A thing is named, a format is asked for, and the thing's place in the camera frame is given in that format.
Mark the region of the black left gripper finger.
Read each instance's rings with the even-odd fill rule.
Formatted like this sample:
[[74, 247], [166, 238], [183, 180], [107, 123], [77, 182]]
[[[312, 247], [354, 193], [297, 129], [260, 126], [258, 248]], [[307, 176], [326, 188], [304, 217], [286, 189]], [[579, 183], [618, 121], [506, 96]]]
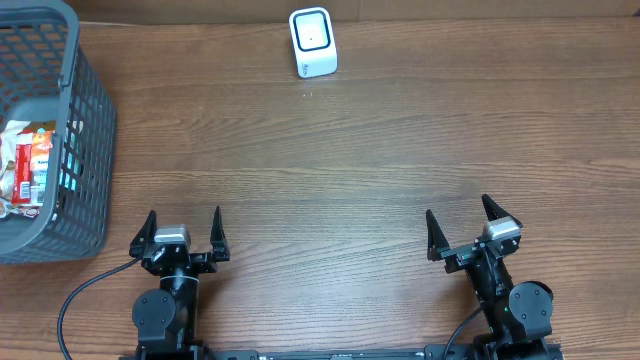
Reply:
[[130, 243], [129, 255], [132, 258], [140, 258], [149, 244], [154, 240], [157, 231], [157, 213], [151, 210], [138, 233]]
[[230, 260], [230, 251], [223, 229], [221, 209], [216, 207], [213, 215], [213, 223], [210, 235], [210, 244], [215, 262], [225, 262]]

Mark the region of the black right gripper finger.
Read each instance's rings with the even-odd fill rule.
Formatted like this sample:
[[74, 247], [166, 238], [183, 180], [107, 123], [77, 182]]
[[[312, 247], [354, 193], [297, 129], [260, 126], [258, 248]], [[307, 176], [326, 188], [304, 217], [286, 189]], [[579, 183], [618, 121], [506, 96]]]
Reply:
[[481, 196], [481, 200], [487, 219], [489, 221], [510, 217], [520, 228], [523, 227], [523, 224], [520, 220], [518, 220], [514, 215], [511, 215], [509, 212], [499, 206], [488, 194], [483, 194]]
[[428, 230], [428, 253], [430, 261], [440, 261], [447, 257], [450, 250], [449, 242], [431, 210], [426, 211], [426, 222]]

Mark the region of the red stick packet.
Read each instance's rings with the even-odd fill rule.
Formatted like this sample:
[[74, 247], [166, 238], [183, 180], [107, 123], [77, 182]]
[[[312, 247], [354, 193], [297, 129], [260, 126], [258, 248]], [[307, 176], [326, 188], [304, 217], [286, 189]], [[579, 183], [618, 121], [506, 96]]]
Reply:
[[12, 203], [28, 204], [31, 200], [31, 148], [33, 133], [19, 134], [15, 150], [14, 190]]

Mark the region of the brown white snack pouch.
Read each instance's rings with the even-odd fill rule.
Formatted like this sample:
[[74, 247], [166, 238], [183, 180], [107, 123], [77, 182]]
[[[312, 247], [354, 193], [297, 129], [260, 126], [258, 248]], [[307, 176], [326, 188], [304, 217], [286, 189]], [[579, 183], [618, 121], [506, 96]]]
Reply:
[[27, 129], [27, 122], [11, 120], [1, 133], [1, 218], [9, 215], [36, 218], [40, 213], [40, 206], [12, 203], [14, 190], [15, 150], [19, 134], [33, 133]]

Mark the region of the teal orange snack pack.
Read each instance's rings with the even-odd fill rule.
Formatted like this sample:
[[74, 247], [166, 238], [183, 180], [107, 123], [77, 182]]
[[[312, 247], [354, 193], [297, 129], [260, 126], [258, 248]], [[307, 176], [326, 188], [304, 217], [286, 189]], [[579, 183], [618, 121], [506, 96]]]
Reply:
[[40, 128], [33, 134], [30, 159], [32, 176], [30, 204], [32, 206], [42, 206], [44, 204], [49, 157], [53, 148], [52, 136], [54, 133], [54, 130], [46, 131], [44, 128]]

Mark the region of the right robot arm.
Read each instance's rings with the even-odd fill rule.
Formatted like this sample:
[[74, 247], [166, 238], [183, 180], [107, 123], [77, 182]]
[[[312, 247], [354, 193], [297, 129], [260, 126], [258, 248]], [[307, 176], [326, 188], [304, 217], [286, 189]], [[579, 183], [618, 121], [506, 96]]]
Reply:
[[447, 273], [466, 273], [479, 307], [443, 346], [429, 345], [431, 359], [558, 360], [561, 346], [549, 344], [554, 295], [539, 281], [515, 284], [504, 259], [520, 246], [523, 224], [489, 195], [481, 197], [488, 222], [471, 244], [453, 248], [435, 215], [426, 212], [430, 261]]

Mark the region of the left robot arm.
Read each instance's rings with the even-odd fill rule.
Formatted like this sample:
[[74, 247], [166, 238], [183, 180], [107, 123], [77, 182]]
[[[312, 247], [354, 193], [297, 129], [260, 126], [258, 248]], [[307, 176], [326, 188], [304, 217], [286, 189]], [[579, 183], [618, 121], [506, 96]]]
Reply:
[[132, 307], [138, 332], [137, 359], [211, 359], [211, 350], [196, 338], [199, 276], [215, 273], [230, 259], [221, 210], [213, 215], [212, 249], [192, 252], [184, 225], [160, 227], [151, 211], [130, 243], [129, 255], [160, 279], [159, 287], [141, 294]]

